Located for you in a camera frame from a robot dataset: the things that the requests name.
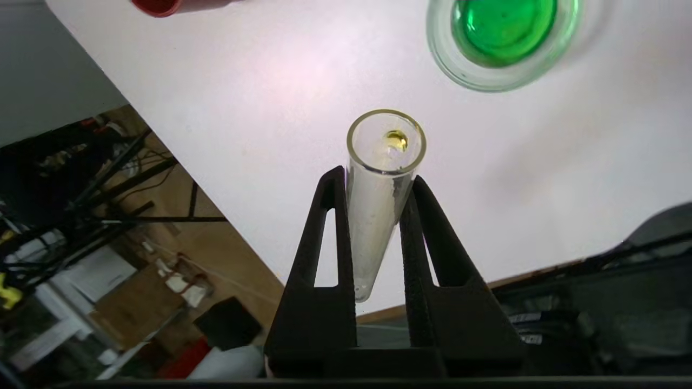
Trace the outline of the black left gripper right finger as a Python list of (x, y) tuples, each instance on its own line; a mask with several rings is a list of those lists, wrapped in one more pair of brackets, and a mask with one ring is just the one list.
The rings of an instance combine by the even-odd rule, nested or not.
[(405, 300), (415, 346), (442, 352), (521, 352), (522, 342), (440, 203), (414, 180), (400, 220)]

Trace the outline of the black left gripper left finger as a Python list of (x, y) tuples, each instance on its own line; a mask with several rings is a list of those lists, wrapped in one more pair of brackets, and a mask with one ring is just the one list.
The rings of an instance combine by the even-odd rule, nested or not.
[[(345, 170), (320, 178), (282, 299), (267, 337), (270, 352), (331, 352), (356, 347), (354, 272)], [(327, 212), (335, 214), (338, 283), (316, 286)]]

